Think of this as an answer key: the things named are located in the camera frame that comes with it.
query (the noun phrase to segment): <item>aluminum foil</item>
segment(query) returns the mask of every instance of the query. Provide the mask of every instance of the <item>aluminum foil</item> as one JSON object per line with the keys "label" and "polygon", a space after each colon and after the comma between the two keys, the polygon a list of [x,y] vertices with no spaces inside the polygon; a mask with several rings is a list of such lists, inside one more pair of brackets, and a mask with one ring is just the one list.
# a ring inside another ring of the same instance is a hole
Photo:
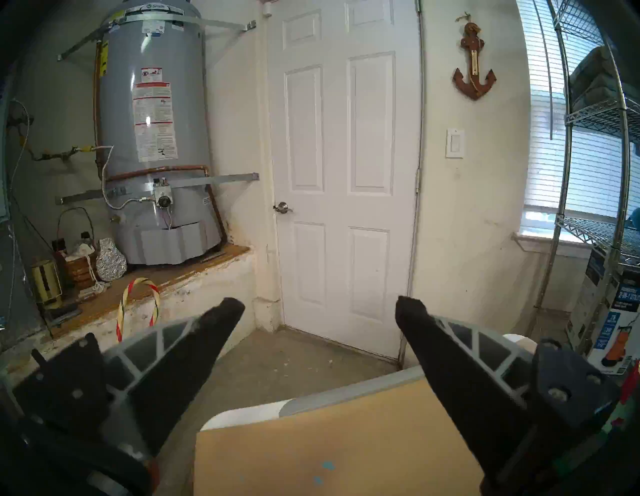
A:
{"label": "aluminum foil", "polygon": [[112,238],[105,237],[99,241],[100,254],[95,261],[95,269],[103,281],[115,281],[127,271],[127,259],[116,248]]}

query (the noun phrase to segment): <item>cardboard box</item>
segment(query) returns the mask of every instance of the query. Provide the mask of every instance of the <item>cardboard box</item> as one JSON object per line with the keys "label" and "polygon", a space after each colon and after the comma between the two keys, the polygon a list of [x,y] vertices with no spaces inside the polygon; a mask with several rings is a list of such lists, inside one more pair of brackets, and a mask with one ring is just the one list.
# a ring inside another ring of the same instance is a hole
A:
{"label": "cardboard box", "polygon": [[619,283],[615,279],[605,297],[608,312],[600,316],[586,358],[605,374],[622,375],[640,358],[640,273],[625,271]]}
{"label": "cardboard box", "polygon": [[591,251],[587,270],[584,274],[584,281],[580,288],[578,301],[571,312],[571,317],[566,325],[566,334],[571,346],[575,349],[579,346],[582,336],[588,327],[587,314],[593,303],[598,283],[604,276],[604,256],[595,251]]}
{"label": "cardboard box", "polygon": [[474,496],[483,475],[421,379],[290,417],[201,431],[193,489],[195,496]]}
{"label": "cardboard box", "polygon": [[[591,251],[578,301],[566,325],[574,349],[580,346],[589,327],[589,312],[604,276],[604,261],[604,255]],[[639,303],[640,272],[614,273],[605,292],[605,310],[592,335],[586,337],[584,352],[587,361],[604,374],[622,375],[632,360],[640,358]]]}

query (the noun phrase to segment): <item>switch plate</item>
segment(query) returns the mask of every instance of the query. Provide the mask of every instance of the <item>switch plate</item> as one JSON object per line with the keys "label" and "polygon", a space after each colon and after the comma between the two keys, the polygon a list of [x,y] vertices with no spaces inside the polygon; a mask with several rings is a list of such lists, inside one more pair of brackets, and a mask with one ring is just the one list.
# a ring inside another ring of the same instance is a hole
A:
{"label": "switch plate", "polygon": [[465,130],[447,129],[447,152],[448,159],[462,159],[465,157]]}

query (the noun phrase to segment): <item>door panel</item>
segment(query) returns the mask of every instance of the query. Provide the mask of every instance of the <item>door panel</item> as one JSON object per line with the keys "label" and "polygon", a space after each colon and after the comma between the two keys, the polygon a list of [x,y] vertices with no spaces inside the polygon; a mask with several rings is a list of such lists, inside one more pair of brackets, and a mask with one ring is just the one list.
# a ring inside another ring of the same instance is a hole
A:
{"label": "door panel", "polygon": [[280,0],[269,112],[284,319],[397,357],[420,129],[413,0]]}

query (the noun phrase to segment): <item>window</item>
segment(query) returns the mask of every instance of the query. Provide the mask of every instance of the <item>window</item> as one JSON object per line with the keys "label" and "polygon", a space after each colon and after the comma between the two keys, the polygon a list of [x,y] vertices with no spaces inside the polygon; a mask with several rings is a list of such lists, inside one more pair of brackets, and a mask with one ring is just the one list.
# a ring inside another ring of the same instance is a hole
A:
{"label": "window", "polygon": [[[547,2],[516,2],[524,29],[531,85],[529,171],[520,233],[552,237],[564,164],[565,102],[562,61]],[[549,70],[544,42],[547,44]],[[565,34],[564,46],[571,74],[580,61],[598,45]],[[553,110],[549,98],[549,75]],[[570,211],[568,213],[577,217],[596,216],[601,220],[615,222],[620,194],[620,147],[619,138],[574,126],[571,175],[566,201],[566,209]],[[629,211],[640,207],[640,156],[636,155],[635,148],[637,147],[632,145]],[[561,239],[576,241],[566,231],[561,234]]]}

